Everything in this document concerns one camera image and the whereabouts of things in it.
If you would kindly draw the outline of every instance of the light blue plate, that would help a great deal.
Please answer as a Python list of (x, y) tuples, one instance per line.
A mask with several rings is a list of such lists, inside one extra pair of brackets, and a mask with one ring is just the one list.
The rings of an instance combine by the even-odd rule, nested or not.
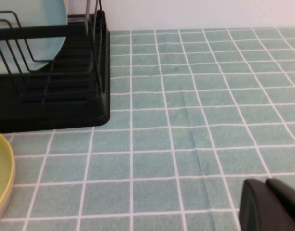
[[(67, 9), (64, 0), (0, 0), (0, 11), (9, 10), (16, 12), (22, 27), (67, 24)], [(9, 20), (12, 27), (18, 27), (15, 17), (12, 14), (0, 14), (1, 18)], [(5, 22), (0, 22), (0, 28), (9, 28), (9, 26)], [(51, 60), (61, 50), (64, 40), (64, 37), (37, 38), (28, 39), (27, 42), (35, 60)], [(11, 40), (10, 44), (22, 72), (28, 72), (16, 42)], [(34, 62), (28, 53), (24, 41), (19, 40), (19, 44), (30, 70), (38, 70), (47, 64), (46, 62)], [(0, 47), (11, 73), (19, 73), (6, 42), (0, 41)], [(6, 73), (7, 69), (0, 56), (0, 74)]]

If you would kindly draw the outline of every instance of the dish rack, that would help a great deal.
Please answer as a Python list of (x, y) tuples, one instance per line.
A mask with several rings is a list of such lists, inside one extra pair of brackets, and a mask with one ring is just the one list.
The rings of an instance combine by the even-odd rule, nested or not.
[[(94, 14), (86, 0), (85, 15), (69, 15), (68, 25), (0, 29), (0, 41), (6, 41), (19, 73), (12, 73), (0, 48), (8, 71), (0, 74), (0, 132), (20, 132), (57, 128), (99, 126), (110, 119), (110, 32), (101, 1)], [(35, 60), (28, 39), (65, 37), (65, 42), (52, 60)], [(18, 65), (9, 41), (18, 46), (28, 73)], [(18, 41), (24, 41), (34, 62), (48, 62), (31, 71)]]

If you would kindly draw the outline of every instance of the white wall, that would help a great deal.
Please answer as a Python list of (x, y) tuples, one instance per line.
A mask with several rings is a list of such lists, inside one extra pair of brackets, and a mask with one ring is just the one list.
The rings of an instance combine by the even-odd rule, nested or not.
[[(86, 0), (69, 0), (83, 13)], [(295, 0), (102, 0), (110, 30), (295, 26)]]

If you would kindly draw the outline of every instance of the black object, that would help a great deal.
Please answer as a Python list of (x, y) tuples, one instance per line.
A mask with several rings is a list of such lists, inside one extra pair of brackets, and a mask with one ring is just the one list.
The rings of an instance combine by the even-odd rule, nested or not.
[[(0, 29), (0, 41), (15, 40), (29, 73), (22, 73), (8, 45), (19, 73), (11, 73), (3, 53), (8, 74), (0, 75), (0, 132), (19, 132), (56, 128), (99, 126), (110, 119), (110, 32), (105, 13), (97, 9), (86, 15), (69, 15), (68, 25), (21, 27), (11, 11), (18, 28), (0, 19), (10, 28)], [(31, 71), (18, 39), (66, 37), (65, 43), (53, 60), (44, 68)]]
[(295, 231), (295, 190), (277, 179), (245, 180), (239, 220), (242, 231)]

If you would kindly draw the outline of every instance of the tile mat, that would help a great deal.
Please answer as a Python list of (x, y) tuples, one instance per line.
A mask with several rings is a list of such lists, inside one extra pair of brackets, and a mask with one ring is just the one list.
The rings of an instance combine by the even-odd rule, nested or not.
[(295, 28), (111, 35), (109, 123), (5, 134), (0, 231), (238, 230), (245, 178), (295, 188)]

